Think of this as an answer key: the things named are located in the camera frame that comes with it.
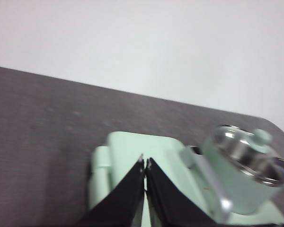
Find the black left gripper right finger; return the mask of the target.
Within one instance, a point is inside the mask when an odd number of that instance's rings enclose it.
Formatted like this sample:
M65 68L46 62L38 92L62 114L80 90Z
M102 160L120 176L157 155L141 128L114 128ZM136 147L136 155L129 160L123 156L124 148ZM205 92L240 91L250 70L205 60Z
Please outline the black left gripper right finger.
M147 195L163 227L214 227L217 223L186 197L153 158L147 160Z

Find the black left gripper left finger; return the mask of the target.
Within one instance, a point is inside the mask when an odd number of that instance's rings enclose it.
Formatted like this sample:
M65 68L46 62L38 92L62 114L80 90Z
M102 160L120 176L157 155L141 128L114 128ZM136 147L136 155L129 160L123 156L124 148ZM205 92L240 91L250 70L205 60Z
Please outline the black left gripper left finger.
M140 227L144 207L144 159L141 154L119 184L77 222L78 227Z

